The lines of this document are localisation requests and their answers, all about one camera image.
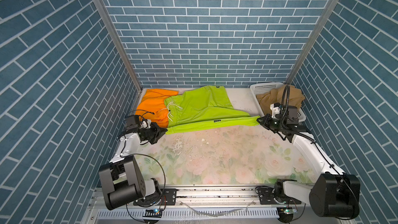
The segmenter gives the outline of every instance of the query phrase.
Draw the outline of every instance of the green pants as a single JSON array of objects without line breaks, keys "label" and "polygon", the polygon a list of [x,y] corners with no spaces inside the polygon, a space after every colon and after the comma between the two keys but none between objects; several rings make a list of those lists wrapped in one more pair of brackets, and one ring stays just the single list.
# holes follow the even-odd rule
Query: green pants
[{"label": "green pants", "polygon": [[166,134],[234,125],[255,126],[257,118],[235,110],[222,86],[205,86],[164,100],[169,109]]}]

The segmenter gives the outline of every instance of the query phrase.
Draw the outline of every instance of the white plastic basket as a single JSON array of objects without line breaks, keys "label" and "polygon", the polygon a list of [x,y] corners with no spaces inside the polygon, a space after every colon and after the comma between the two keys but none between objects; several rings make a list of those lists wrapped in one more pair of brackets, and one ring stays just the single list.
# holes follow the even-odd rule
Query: white plastic basket
[{"label": "white plastic basket", "polygon": [[[279,87],[282,87],[282,86],[283,86],[282,82],[265,82],[265,83],[257,83],[257,84],[254,84],[254,85],[250,86],[251,94],[254,97],[254,101],[256,102],[257,108],[260,111],[261,117],[264,117],[264,113],[263,113],[263,110],[260,107],[260,104],[258,103],[256,95],[260,94],[260,93],[269,92],[269,91],[271,91],[271,89],[279,88]],[[307,118],[305,116],[304,112],[301,110],[301,108],[298,109],[297,115],[298,115],[298,121],[299,122],[303,122]]]}]

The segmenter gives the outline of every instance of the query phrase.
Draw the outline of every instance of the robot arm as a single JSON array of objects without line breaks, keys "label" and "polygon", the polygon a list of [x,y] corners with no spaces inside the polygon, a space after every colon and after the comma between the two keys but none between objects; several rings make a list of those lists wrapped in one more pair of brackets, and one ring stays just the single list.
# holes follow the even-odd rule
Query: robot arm
[{"label": "robot arm", "polygon": [[[102,193],[109,210],[144,197],[159,199],[159,183],[155,178],[143,179],[134,153],[142,142],[155,144],[166,132],[167,129],[160,128],[154,122],[140,121],[138,115],[126,118],[126,128],[119,138],[115,155],[99,168]],[[122,176],[126,176],[127,180],[117,182]]]},{"label": "robot arm", "polygon": [[257,121],[267,130],[279,134],[283,140],[288,139],[301,152],[318,179],[314,186],[299,184],[294,180],[278,179],[274,196],[281,199],[292,197],[305,202],[311,205],[320,217],[357,217],[359,180],[355,175],[348,175],[337,166],[316,143],[311,132],[298,122],[297,108],[288,104],[289,86],[286,86],[286,91],[286,104],[272,104],[273,115],[267,114]]}]

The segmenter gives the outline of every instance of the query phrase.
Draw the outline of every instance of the orange fabric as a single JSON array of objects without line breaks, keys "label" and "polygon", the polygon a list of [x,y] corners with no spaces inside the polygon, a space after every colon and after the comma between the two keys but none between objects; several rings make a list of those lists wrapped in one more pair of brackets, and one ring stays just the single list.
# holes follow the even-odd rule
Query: orange fabric
[{"label": "orange fabric", "polygon": [[[144,115],[146,119],[150,119],[152,122],[156,122],[159,127],[167,128],[169,125],[169,118],[167,114],[169,111],[164,104],[164,100],[170,96],[175,96],[178,91],[166,90],[166,89],[147,89],[141,103],[137,109],[154,112],[155,115],[147,113]],[[143,115],[145,111],[136,111],[135,114]]]}]

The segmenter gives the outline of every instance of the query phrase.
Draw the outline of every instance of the beige cloth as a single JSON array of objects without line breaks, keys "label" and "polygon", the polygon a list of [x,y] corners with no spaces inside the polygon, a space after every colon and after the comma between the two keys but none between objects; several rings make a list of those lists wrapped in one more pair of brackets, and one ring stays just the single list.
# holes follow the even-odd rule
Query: beige cloth
[{"label": "beige cloth", "polygon": [[[269,92],[256,95],[257,101],[259,102],[260,107],[265,115],[267,115],[267,113],[272,114],[270,109],[271,104],[281,103],[283,90],[285,89],[285,87],[286,85],[283,85],[280,88],[274,88],[271,89],[271,91]],[[304,95],[302,95],[301,89],[295,88],[294,86],[290,85],[289,106],[297,107],[298,110],[301,107],[301,102],[304,99],[305,97]]]}]

